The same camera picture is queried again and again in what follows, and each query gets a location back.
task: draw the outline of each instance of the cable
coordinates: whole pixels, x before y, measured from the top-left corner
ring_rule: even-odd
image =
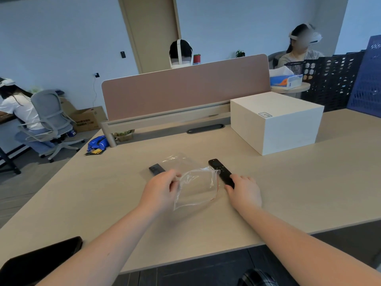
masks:
[[[94,107],[94,102],[95,102],[95,100],[96,100],[96,98],[97,98],[97,93],[96,93],[96,91],[95,91],[95,81],[96,81],[95,78],[96,78],[96,77],[95,77],[95,75],[94,75],[93,90],[94,90],[94,93],[95,93],[95,98],[94,98],[94,100],[93,100],[93,107]]]

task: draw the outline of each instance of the remote control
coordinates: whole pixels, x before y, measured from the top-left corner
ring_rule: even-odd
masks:
[[[234,188],[234,182],[233,180],[231,179],[230,175],[232,174],[226,167],[224,167],[224,165],[216,158],[214,159],[211,159],[210,161],[208,161],[209,165],[214,168],[215,170],[220,170],[221,173],[219,174],[219,176],[221,177],[222,181],[231,186],[232,188]]]
[[[162,168],[158,163],[149,167],[149,170],[151,171],[151,173],[154,174],[154,176],[160,174],[160,173],[163,173],[165,172],[165,169]]]

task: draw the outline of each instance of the office chair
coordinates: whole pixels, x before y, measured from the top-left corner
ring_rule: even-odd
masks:
[[[40,157],[45,157],[50,155],[48,158],[49,162],[53,162],[53,158],[59,153],[59,151],[63,148],[67,149],[75,149],[79,151],[79,148],[70,146],[70,144],[84,143],[84,139],[78,139],[74,141],[63,141],[61,140],[61,136],[70,130],[73,129],[71,120],[62,110],[60,99],[54,90],[43,90],[33,94],[31,97],[31,102],[35,107],[40,120],[37,122],[41,122],[43,127],[48,129],[49,131],[42,134],[32,134],[30,131],[26,130],[25,126],[28,124],[19,125],[19,129],[22,132],[25,132],[30,137],[27,138],[28,141],[52,141],[56,142],[57,145],[51,150],[47,151],[40,155]]]
[[[267,58],[269,59],[269,69],[274,69],[279,62],[279,58],[286,54],[286,51],[279,51],[269,55]]]

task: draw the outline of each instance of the desk divider panel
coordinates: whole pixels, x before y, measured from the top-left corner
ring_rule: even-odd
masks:
[[[265,54],[106,80],[109,121],[201,106],[270,91]]]

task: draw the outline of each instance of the hand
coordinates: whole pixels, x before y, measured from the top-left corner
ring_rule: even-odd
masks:
[[[179,182],[175,181],[176,177],[181,177],[181,174],[169,170],[151,178],[145,185],[139,206],[153,211],[155,215],[173,206],[179,187]]]
[[[234,182],[234,189],[225,185],[230,203],[239,212],[250,206],[262,206],[261,190],[255,180],[233,174],[230,176]]]

